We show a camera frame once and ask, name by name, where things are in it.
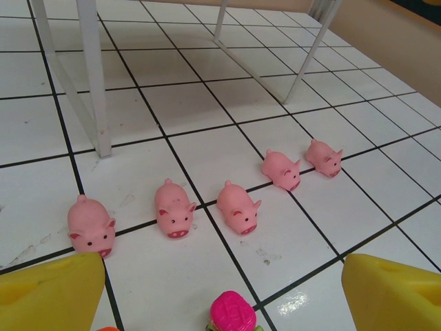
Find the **yellow sponge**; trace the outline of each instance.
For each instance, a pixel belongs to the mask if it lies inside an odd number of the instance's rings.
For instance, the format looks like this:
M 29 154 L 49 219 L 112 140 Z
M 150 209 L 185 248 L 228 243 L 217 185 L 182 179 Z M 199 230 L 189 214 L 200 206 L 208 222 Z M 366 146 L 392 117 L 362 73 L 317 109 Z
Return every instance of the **yellow sponge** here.
M 103 293 L 98 253 L 0 276 L 0 331 L 90 331 Z
M 358 331 L 441 331 L 441 275 L 350 254 L 342 286 Z

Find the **pink toy pig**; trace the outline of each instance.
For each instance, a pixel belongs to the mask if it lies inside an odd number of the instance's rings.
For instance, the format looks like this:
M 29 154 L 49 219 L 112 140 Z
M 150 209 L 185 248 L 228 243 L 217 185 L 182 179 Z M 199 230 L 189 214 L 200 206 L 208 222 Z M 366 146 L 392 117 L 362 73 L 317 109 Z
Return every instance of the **pink toy pig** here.
M 115 219 L 97 200 L 80 194 L 69 209 L 69 238 L 77 252 L 98 252 L 105 258 L 115 241 Z
M 316 171 L 332 178 L 342 169 L 342 155 L 343 150 L 334 152 L 326 143 L 312 139 L 305 158 L 316 167 Z
M 187 193 L 178 184 L 166 179 L 154 196 L 159 228 L 169 238 L 184 237 L 193 223 L 196 203 L 190 203 Z
M 226 181 L 217 206 L 229 227 L 239 234 L 249 234 L 257 228 L 257 209 L 261 203 L 261 200 L 254 203 L 242 187 Z
M 268 176 L 275 186 L 292 191 L 300 184 L 300 160 L 294 163 L 280 152 L 267 150 L 262 173 Z

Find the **wall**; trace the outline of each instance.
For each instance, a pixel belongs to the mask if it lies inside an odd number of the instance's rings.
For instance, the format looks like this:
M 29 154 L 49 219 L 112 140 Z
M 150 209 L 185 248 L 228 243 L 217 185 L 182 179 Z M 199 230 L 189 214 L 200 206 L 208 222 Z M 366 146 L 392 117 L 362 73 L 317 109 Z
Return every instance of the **wall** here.
M 219 6 L 221 0 L 161 0 Z M 311 0 L 230 0 L 307 12 Z M 344 0 L 331 30 L 441 107 L 441 27 L 388 0 Z

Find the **white table leg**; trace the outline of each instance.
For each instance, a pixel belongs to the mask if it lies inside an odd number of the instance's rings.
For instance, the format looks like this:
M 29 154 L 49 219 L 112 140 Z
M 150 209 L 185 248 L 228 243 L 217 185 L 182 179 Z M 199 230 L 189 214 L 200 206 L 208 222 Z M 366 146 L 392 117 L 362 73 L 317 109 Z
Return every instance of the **white table leg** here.
M 92 113 L 96 126 L 97 146 L 100 157 L 110 156 L 112 144 L 105 105 L 105 88 L 99 22 L 96 13 L 96 0 L 76 0 L 83 38 L 85 62 L 88 69 Z

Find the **floor tile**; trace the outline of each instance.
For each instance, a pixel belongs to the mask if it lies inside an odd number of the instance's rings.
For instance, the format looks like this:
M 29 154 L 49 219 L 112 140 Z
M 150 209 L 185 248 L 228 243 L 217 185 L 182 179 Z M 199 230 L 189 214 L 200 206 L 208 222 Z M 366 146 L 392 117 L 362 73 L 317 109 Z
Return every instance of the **floor tile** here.
M 83 40 L 81 37 L 79 21 L 68 21 L 65 19 L 49 20 L 50 32 L 54 40 L 55 50 L 83 50 Z M 103 25 L 98 25 L 99 39 L 102 50 L 114 50 L 107 32 Z
M 330 47 L 317 48 L 314 58 L 330 71 L 356 69 L 348 60 L 339 55 Z
M 438 273 L 433 264 L 397 228 L 390 229 L 354 253 L 368 254 Z
M 30 17 L 26 0 L 2 0 L 0 3 L 2 16 Z
M 96 152 L 78 154 L 75 159 L 85 193 L 109 210 L 116 219 L 116 231 L 156 218 L 154 195 L 166 178 L 183 186 L 189 199 L 198 203 L 162 139 L 113 148 L 108 159 L 99 159 Z
M 319 141 L 326 141 L 336 152 L 343 149 L 343 157 L 374 147 L 333 108 L 296 114 L 294 117 Z
M 343 167 L 394 221 L 431 199 L 379 150 L 343 161 Z
M 403 81 L 399 80 L 399 78 L 393 76 L 389 71 L 384 68 L 366 69 L 363 71 L 394 94 L 408 93 L 414 91 L 413 88 L 408 86 Z
M 308 31 L 310 31 L 314 36 L 316 36 L 320 32 L 320 29 L 319 28 L 309 28 Z M 323 42 L 331 47 L 350 46 L 346 41 L 341 39 L 338 35 L 333 33 L 331 30 L 327 30 L 325 32 L 325 35 L 323 36 Z
M 425 148 L 441 159 L 441 130 L 434 130 L 415 137 Z
M 40 53 L 1 53 L 0 77 L 0 98 L 52 93 Z
M 336 263 L 270 303 L 266 309 L 278 330 L 295 325 L 308 331 L 355 331 L 341 286 L 342 269 Z
M 113 145 L 162 136 L 137 89 L 107 91 L 105 96 Z M 91 110 L 90 94 L 80 94 L 80 97 Z M 60 96 L 59 101 L 74 152 L 93 148 L 68 98 Z
M 154 21 L 138 1 L 97 0 L 96 6 L 104 21 Z
M 247 30 L 267 47 L 297 46 L 290 38 L 272 26 L 247 26 Z
M 259 171 L 262 159 L 236 127 L 170 141 L 205 202 L 216 200 L 227 180 L 246 189 L 267 182 Z
M 402 95 L 399 98 L 433 124 L 441 126 L 441 108 L 420 93 Z
M 292 74 L 293 72 L 266 48 L 232 48 L 231 52 L 258 76 Z
M 389 91 L 361 70 L 341 71 L 336 72 L 336 75 L 366 100 L 392 96 Z
M 105 22 L 120 50 L 174 48 L 156 23 Z
M 78 19 L 75 0 L 44 0 L 44 6 L 49 19 Z
M 254 9 L 246 8 L 227 8 L 227 12 L 232 15 L 237 22 L 244 26 L 270 26 L 270 22 L 260 16 Z
M 316 36 L 305 28 L 280 28 L 280 31 L 284 32 L 289 38 L 302 47 L 311 47 Z M 323 42 L 320 42 L 319 46 L 326 46 Z
M 400 227 L 438 266 L 441 266 L 440 215 L 441 205 L 435 202 L 400 224 Z
M 0 268 L 71 246 L 66 214 L 78 188 L 68 157 L 0 169 Z
M 296 76 L 281 76 L 281 77 L 265 77 L 263 78 L 277 93 L 286 97 L 289 89 L 292 87 Z M 329 107 L 328 103 L 312 88 L 310 88 L 304 81 L 300 82 L 293 95 L 292 101 L 284 104 L 284 107 L 290 113 L 302 112 L 305 110 L 313 110 L 319 108 Z
M 177 48 L 217 48 L 213 35 L 202 24 L 161 23 Z
M 286 192 L 269 186 L 250 197 L 262 205 L 257 228 L 246 237 L 225 224 L 215 205 L 209 210 L 261 300 L 336 256 Z M 277 240 L 268 241 L 271 237 Z
M 214 34 L 216 26 L 206 26 Z M 242 26 L 223 26 L 220 41 L 227 47 L 263 47 L 263 44 Z
M 182 53 L 205 81 L 249 77 L 247 72 L 220 49 L 183 50 Z
M 263 156 L 267 150 L 274 150 L 293 162 L 301 159 L 300 171 L 312 168 L 305 161 L 311 137 L 291 117 L 246 123 L 240 127 Z
M 67 153 L 54 98 L 0 101 L 0 164 Z
M 333 106 L 363 101 L 362 97 L 331 72 L 306 74 L 303 79 Z
M 336 109 L 377 146 L 407 137 L 406 132 L 368 102 L 355 103 Z
M 284 12 L 305 28 L 321 28 L 321 24 L 304 12 Z
M 286 63 L 295 73 L 300 72 L 303 62 L 308 55 L 302 48 L 272 48 L 271 51 L 284 63 Z M 317 60 L 312 59 L 309 62 L 306 72 L 323 72 L 328 71 Z
M 0 51 L 40 51 L 34 25 L 30 19 L 0 18 Z
M 233 123 L 202 83 L 144 88 L 143 93 L 167 134 Z
M 116 249 L 106 266 L 127 330 L 203 330 L 209 307 L 226 290 L 254 305 L 203 210 L 195 212 L 189 238 L 170 241 L 152 225 L 119 237 Z
M 289 18 L 283 12 L 278 12 L 275 10 L 256 10 L 256 11 L 262 16 L 264 16 L 264 18 L 266 18 L 275 26 L 299 26 L 297 22 Z
M 355 47 L 335 47 L 333 49 L 359 69 L 380 67 L 378 63 L 372 61 Z
M 181 4 L 147 1 L 144 5 L 158 22 L 199 23 L 192 12 Z
M 208 83 L 208 87 L 236 122 L 286 114 L 254 79 L 215 81 Z
M 218 21 L 219 7 L 216 6 L 198 6 L 198 5 L 186 5 L 193 14 L 198 17 L 204 24 L 216 24 Z M 234 20 L 227 12 L 223 19 L 223 24 L 234 24 L 238 25 L 236 20 Z
M 140 86 L 199 80 L 177 50 L 129 50 L 121 54 Z
M 430 194 L 441 194 L 441 161 L 416 141 L 406 139 L 382 150 Z
M 77 91 L 89 90 L 88 72 L 85 65 L 83 52 L 62 52 L 58 53 L 60 62 L 63 64 L 67 74 L 71 78 Z M 116 51 L 102 52 L 104 88 L 128 88 L 134 86 L 132 78 L 125 69 Z M 57 92 L 64 92 L 55 74 L 52 73 L 54 85 Z
M 310 172 L 302 181 L 296 198 L 340 253 L 391 223 L 344 172 L 332 179 Z
M 396 97 L 371 101 L 371 104 L 408 134 L 433 128 L 433 124 Z

